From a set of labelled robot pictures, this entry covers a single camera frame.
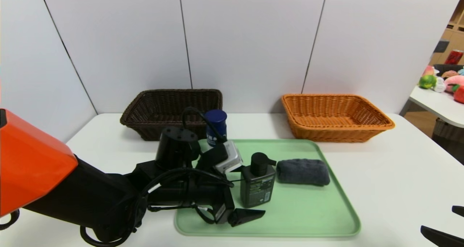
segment white table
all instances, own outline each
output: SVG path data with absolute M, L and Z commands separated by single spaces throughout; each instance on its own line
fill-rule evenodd
M 455 102 L 451 94 L 438 93 L 416 86 L 409 96 L 409 100 L 434 113 L 443 121 L 464 128 L 464 105 Z
M 119 124 L 121 114 L 93 118 L 69 142 L 81 159 L 109 173 L 131 172 L 154 159 L 158 143 L 144 142 Z M 426 247 L 421 225 L 464 238 L 464 166 L 404 118 L 366 143 L 318 143 L 361 219 L 350 238 L 187 237 L 174 228 L 174 211 L 147 213 L 126 247 Z M 283 114 L 229 114 L 228 137 L 293 138 Z M 79 227 L 28 210 L 0 233 L 2 247 L 88 247 Z

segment green tray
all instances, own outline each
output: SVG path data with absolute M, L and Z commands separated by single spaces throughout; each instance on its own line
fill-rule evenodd
M 308 140 L 234 140 L 244 164 L 250 164 L 255 152 L 263 152 L 279 161 L 293 158 L 320 159 L 327 163 L 319 147 Z M 346 237 L 358 234 L 361 222 L 329 167 L 330 184 L 313 185 L 274 183 L 271 201 L 254 207 L 266 210 L 255 221 L 231 227 L 207 224 L 193 209 L 179 209 L 175 217 L 177 230 L 192 236 L 250 237 Z M 240 173 L 227 174 L 229 180 L 240 179 Z M 240 181 L 231 189 L 236 208 L 242 208 Z

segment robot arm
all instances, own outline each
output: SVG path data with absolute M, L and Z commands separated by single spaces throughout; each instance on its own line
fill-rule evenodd
M 192 168 L 201 151 L 198 137 L 187 129 L 165 128 L 156 159 L 137 164 L 126 175 L 103 173 L 5 109 L 0 109 L 0 145 L 0 216 L 12 215 L 8 225 L 18 218 L 17 210 L 25 208 L 80 225 L 81 237 L 91 245 L 114 247 L 136 232 L 147 208 L 194 208 L 205 222 L 232 226 L 265 212 L 235 209 L 230 192 L 234 184 L 212 167 L 224 156 L 221 147 L 203 154 L 201 168 Z M 211 206 L 207 210 L 213 218 L 199 205 Z M 93 229 L 99 241 L 91 239 L 86 228 Z

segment orange robot arm cover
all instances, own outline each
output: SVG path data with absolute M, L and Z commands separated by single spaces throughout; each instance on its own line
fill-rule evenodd
M 64 143 L 0 109 L 0 217 L 48 194 L 77 165 Z

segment red can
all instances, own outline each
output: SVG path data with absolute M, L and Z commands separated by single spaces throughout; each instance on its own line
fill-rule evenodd
M 462 56 L 463 56 L 464 52 L 463 51 L 460 51 L 460 50 L 452 50 L 449 55 L 448 55 L 448 58 L 446 59 L 446 61 L 444 62 L 445 64 L 458 64 L 459 61 L 461 60 Z

